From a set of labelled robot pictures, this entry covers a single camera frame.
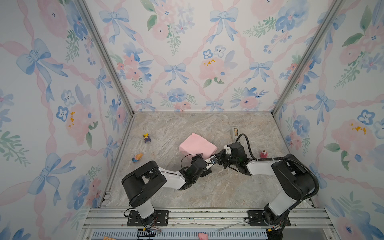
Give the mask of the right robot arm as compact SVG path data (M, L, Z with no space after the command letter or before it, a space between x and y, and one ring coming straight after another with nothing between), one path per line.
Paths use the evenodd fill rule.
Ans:
M248 217L249 224L262 221L271 227L282 226L288 220L291 210L302 201L315 196L320 189L316 175L291 154L277 158L253 159L247 156L240 143L233 143L226 145L211 158L223 168L236 167L237 172L246 176L271 175L278 179L282 190L264 207L259 219L251 220Z

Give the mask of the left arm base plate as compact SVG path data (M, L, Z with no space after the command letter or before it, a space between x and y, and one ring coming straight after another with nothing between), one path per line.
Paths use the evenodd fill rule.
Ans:
M149 217L143 219L138 211L130 211L128 215L128 227L166 227L169 221L168 210L155 210Z

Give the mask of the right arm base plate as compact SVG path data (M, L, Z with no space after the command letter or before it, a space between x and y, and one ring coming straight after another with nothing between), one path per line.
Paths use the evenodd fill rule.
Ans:
M248 216L244 218L246 224L250 224L252 227L281 227L291 226L288 214L289 210L285 211L282 215L276 216L274 213L269 213L264 210L249 210Z

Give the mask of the purple wrapping paper sheet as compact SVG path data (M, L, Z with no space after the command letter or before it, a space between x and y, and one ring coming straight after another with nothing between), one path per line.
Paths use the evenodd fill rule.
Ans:
M195 133L192 133L179 145L179 151L185 156L188 155L190 159L197 154L202 155L202 158L206 160L214 155L217 149L214 144Z

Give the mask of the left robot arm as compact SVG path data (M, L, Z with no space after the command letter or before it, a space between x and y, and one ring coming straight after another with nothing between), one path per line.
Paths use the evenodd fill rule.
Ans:
M122 179L123 188L129 199L130 213L128 226L141 224L145 228L154 226L165 217L164 211L156 211L152 196L162 188L184 191L197 180L212 172L211 167L218 161L211 156L203 159L201 154L191 154L192 161L188 167L179 171L169 171L158 166L155 161L149 161Z

